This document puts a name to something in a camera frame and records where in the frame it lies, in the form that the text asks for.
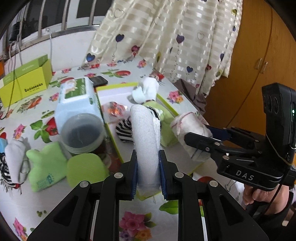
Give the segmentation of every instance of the black smartphone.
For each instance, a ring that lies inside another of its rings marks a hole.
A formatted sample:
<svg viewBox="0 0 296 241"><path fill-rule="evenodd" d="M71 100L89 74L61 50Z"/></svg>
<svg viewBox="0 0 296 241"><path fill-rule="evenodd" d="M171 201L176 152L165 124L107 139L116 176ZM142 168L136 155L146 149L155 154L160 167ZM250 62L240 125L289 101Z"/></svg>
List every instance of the black smartphone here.
<svg viewBox="0 0 296 241"><path fill-rule="evenodd" d="M95 76L95 77L92 77L92 78L89 78L89 79L92 81L95 88L108 84L108 81L102 76Z"/></svg>

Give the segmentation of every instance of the wooden wardrobe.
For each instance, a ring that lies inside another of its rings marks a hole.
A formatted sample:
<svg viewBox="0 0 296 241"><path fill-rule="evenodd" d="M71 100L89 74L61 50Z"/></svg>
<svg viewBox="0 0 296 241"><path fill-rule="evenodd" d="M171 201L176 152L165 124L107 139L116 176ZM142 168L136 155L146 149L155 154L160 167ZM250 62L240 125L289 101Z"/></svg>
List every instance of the wooden wardrobe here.
<svg viewBox="0 0 296 241"><path fill-rule="evenodd" d="M244 0L229 77L212 87L205 119L265 134L261 87L274 82L296 89L296 42L264 0Z"/></svg>

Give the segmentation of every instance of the heart patterned curtain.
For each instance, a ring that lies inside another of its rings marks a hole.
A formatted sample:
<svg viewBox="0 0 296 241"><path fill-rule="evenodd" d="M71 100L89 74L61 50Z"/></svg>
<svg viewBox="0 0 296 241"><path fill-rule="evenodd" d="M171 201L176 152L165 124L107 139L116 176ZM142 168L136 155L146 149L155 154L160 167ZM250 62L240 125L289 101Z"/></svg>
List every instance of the heart patterned curtain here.
<svg viewBox="0 0 296 241"><path fill-rule="evenodd" d="M207 96L228 76L241 14L242 0L114 0L82 67L139 54L171 82Z"/></svg>

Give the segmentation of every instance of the cabinet handle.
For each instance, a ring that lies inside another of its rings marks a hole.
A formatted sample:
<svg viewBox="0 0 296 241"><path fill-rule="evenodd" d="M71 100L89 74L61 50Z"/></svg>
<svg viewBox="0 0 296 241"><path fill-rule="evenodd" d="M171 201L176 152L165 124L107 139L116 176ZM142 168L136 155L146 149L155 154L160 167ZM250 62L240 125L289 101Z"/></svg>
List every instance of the cabinet handle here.
<svg viewBox="0 0 296 241"><path fill-rule="evenodd" d="M260 66L260 64L261 64L261 61L262 61L262 58L259 59L259 61L258 61L258 65L257 65L256 69L259 69L259 66Z"/></svg>
<svg viewBox="0 0 296 241"><path fill-rule="evenodd" d="M268 62L265 62L262 67L262 72L261 72L262 74L264 74L264 71L265 71L267 65L268 65Z"/></svg>

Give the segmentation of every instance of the silver bolt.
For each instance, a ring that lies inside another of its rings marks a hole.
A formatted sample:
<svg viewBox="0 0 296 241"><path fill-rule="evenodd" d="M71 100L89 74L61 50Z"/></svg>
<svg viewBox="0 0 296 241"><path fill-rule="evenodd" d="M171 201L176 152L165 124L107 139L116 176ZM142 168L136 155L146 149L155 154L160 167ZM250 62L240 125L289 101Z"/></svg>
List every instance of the silver bolt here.
<svg viewBox="0 0 296 241"><path fill-rule="evenodd" d="M89 185L89 182L88 181L82 181L79 186L82 187L82 188L86 188L87 186Z"/></svg>
<svg viewBox="0 0 296 241"><path fill-rule="evenodd" d="M216 181L210 181L210 185L212 186L212 187L217 187L218 186L218 183L216 182Z"/></svg>
<svg viewBox="0 0 296 241"><path fill-rule="evenodd" d="M114 174L114 177L115 178L122 178L123 174L121 172L117 172L117 173Z"/></svg>
<svg viewBox="0 0 296 241"><path fill-rule="evenodd" d="M175 176L176 176L177 178L182 178L182 177L184 177L184 174L181 173L181 172L176 172L176 173L175 173Z"/></svg>

